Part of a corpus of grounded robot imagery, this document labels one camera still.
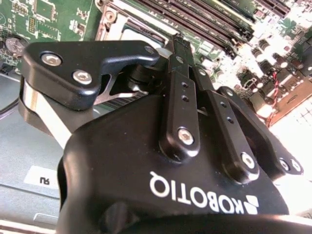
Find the ram slot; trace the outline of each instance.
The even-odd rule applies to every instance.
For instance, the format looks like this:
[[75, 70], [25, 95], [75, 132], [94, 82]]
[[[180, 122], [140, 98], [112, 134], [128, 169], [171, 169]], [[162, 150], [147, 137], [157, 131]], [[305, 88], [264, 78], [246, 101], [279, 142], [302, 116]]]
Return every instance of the ram slot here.
[[202, 16], [208, 15], [215, 17], [220, 23], [224, 24], [229, 29], [238, 32], [240, 35], [247, 34], [247, 38], [251, 38], [253, 30], [239, 25], [232, 18], [227, 17], [223, 13], [217, 11], [212, 6], [206, 4], [202, 0], [184, 0], [187, 4], [193, 5], [199, 12], [202, 12]]
[[150, 0], [135, 0], [135, 2], [142, 4], [143, 6], [147, 7], [151, 11], [154, 11], [155, 13], [165, 16], [167, 19], [177, 24], [185, 31], [189, 31], [193, 33], [195, 36], [208, 41], [216, 48], [225, 51], [230, 57], [235, 58], [236, 52], [234, 51], [234, 49], [224, 41], [218, 39], [216, 36], [211, 36], [205, 33], [202, 29], [198, 29], [198, 26], [193, 26], [192, 24], [186, 22], [185, 19], [179, 18], [172, 12], [158, 6], [157, 4], [151, 2]]
[[186, 15], [191, 21], [193, 22], [199, 22], [202, 25], [206, 26], [210, 30], [214, 30], [215, 32], [221, 34], [223, 37], [227, 38], [230, 41], [239, 41], [239, 42], [245, 42], [241, 38], [238, 38], [235, 36], [232, 32], [228, 32], [225, 29], [215, 25], [214, 23], [210, 22], [209, 20], [205, 19], [201, 15], [199, 15], [197, 12], [192, 11], [190, 7], [187, 7], [180, 2], [176, 0], [168, 0], [169, 4], [171, 4], [171, 8], [174, 10], [180, 10], [184, 15]]
[[291, 11], [291, 9], [284, 3], [278, 0], [255, 0], [257, 3], [264, 6], [267, 10], [273, 12], [274, 14], [285, 18], [286, 15]]

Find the capacitor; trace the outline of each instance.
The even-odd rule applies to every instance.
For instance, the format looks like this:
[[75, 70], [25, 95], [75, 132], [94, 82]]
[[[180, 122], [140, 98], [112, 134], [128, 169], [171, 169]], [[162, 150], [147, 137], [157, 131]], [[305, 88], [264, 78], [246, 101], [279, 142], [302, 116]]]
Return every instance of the capacitor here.
[[288, 62], [286, 61], [286, 59], [284, 59], [282, 56], [280, 56], [279, 54], [274, 54], [273, 57], [276, 59], [277, 64], [281, 67], [281, 68], [286, 68], [288, 66]]
[[250, 88], [250, 90], [251, 90], [253, 93], [258, 92], [258, 90], [259, 90], [255, 84], [252, 84], [249, 88]]
[[258, 89], [262, 89], [263, 83], [262, 83], [262, 81], [260, 79], [257, 78], [254, 83], [256, 84]]
[[266, 40], [260, 41], [259, 46], [265, 53], [270, 53], [272, 51], [272, 47]]
[[267, 96], [264, 97], [264, 101], [268, 105], [273, 105], [273, 103], [274, 103], [273, 99], [270, 97], [267, 97]]
[[260, 69], [266, 75], [270, 75], [275, 68], [269, 63], [269, 61], [264, 60], [262, 63], [259, 64]]
[[297, 70], [301, 70], [302, 68], [304, 68], [304, 65], [296, 58], [294, 58], [291, 61], [291, 64], [297, 69]]
[[258, 49], [253, 50], [253, 56], [257, 62], [263, 62], [265, 60], [265, 55]]

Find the cable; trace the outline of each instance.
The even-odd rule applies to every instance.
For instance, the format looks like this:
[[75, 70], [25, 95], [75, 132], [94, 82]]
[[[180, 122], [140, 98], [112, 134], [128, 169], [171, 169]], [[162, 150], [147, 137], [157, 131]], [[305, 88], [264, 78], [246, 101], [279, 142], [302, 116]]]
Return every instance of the cable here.
[[278, 95], [278, 86], [279, 86], [279, 81], [277, 79], [277, 72], [273, 73], [273, 81], [274, 81], [274, 85], [275, 85], [274, 99], [273, 99], [274, 102], [273, 102], [273, 105], [272, 105], [272, 112], [271, 112], [270, 116], [267, 119], [267, 126], [268, 126], [268, 128], [271, 127], [272, 119], [273, 119], [273, 116], [274, 116], [274, 113], [275, 113], [274, 108], [275, 108], [275, 106], [277, 104], [277, 95]]
[[12, 114], [15, 111], [15, 108], [17, 107], [18, 103], [19, 103], [19, 99], [15, 99], [8, 106], [6, 106], [2, 110], [0, 110], [0, 120], [4, 119], [5, 117]]

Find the electronic component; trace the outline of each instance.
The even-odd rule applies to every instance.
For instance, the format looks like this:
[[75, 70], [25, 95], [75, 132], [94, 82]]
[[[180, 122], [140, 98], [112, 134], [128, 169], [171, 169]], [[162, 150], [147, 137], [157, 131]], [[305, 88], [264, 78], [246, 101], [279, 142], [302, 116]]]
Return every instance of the electronic component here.
[[304, 76], [301, 72], [297, 71], [295, 74], [292, 74], [285, 68], [279, 71], [276, 77], [279, 81], [279, 85], [284, 86], [287, 91], [293, 91], [302, 84], [304, 80]]
[[23, 50], [27, 45], [28, 42], [25, 39], [17, 36], [5, 39], [5, 49], [16, 58], [23, 55]]
[[259, 46], [267, 54], [272, 52], [272, 47], [266, 40], [260, 41]]
[[59, 30], [49, 26], [48, 24], [39, 21], [37, 23], [37, 30], [43, 37], [59, 40]]
[[250, 97], [250, 102], [253, 104], [253, 108], [257, 115], [264, 118], [268, 118], [272, 113], [272, 105], [268, 104], [260, 92], [254, 93]]
[[294, 66], [297, 70], [300, 70], [304, 67], [302, 62], [300, 62], [298, 59], [294, 58], [291, 60], [292, 66]]
[[81, 37], [83, 37], [86, 26], [82, 23], [78, 23], [76, 20], [72, 20], [70, 22], [70, 29], [72, 29], [75, 33], [79, 34]]
[[[273, 98], [275, 92], [275, 84], [270, 80], [263, 86], [262, 92], [266, 97]], [[281, 89], [278, 89], [277, 98], [283, 98], [283, 91]]]
[[300, 70], [303, 75], [312, 75], [312, 37], [305, 43], [305, 51], [302, 54], [303, 68]]
[[55, 5], [48, 0], [34, 0], [34, 11], [36, 15], [45, 20], [55, 20], [55, 10]]
[[280, 66], [280, 68], [286, 68], [288, 66], [288, 62], [286, 61], [286, 59], [284, 59], [279, 54], [274, 54], [273, 58], [276, 59], [276, 62]]
[[263, 19], [265, 17], [265, 13], [259, 9], [256, 9], [254, 12], [254, 15], [257, 16], [260, 19]]
[[23, 16], [26, 16], [28, 14], [27, 6], [17, 1], [12, 3], [12, 10]]
[[240, 82], [244, 89], [251, 90], [253, 93], [258, 92], [263, 87], [263, 82], [249, 70], [240, 75]]
[[264, 60], [262, 63], [260, 63], [259, 67], [267, 76], [272, 75], [272, 72], [275, 71], [275, 68], [267, 60]]
[[253, 56], [257, 62], [262, 62], [265, 60], [265, 55], [259, 49], [253, 50]]
[[255, 0], [277, 16], [285, 18], [291, 9], [279, 0]]
[[37, 19], [34, 17], [29, 17], [28, 18], [28, 27], [27, 31], [30, 32], [31, 34], [35, 34], [37, 31]]

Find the metal bracket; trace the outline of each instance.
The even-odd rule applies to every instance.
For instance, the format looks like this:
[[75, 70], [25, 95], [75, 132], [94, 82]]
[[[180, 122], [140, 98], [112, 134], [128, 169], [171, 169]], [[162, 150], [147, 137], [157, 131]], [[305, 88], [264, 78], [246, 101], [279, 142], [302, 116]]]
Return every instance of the metal bracket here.
[[182, 163], [198, 154], [200, 136], [195, 83], [189, 78], [194, 64], [190, 44], [174, 36], [173, 47], [165, 78], [159, 146], [173, 161]]
[[257, 152], [255, 156], [259, 165], [273, 181], [285, 175], [303, 174], [300, 163], [233, 90], [220, 87], [218, 93], [227, 97], [244, 135], [255, 147], [254, 151]]
[[93, 120], [93, 108], [73, 111], [34, 90], [23, 82], [23, 104], [36, 113], [52, 136], [64, 149], [72, 133], [83, 124]]
[[200, 68], [193, 69], [200, 107], [216, 122], [216, 144], [220, 145], [225, 172], [237, 183], [245, 184], [259, 178], [260, 169], [226, 97], [217, 94], [209, 76]]
[[101, 103], [116, 99], [116, 98], [132, 98], [135, 97], [138, 92], [131, 92], [131, 93], [118, 93], [115, 95], [111, 95], [110, 92], [116, 82], [116, 75], [113, 75], [109, 78], [108, 84], [106, 85], [106, 88], [102, 94], [97, 96], [97, 99], [94, 102], [94, 105], [99, 105]]
[[128, 65], [154, 65], [156, 50], [143, 41], [33, 43], [25, 49], [22, 74], [35, 90], [73, 110], [93, 106], [101, 77], [117, 77]]

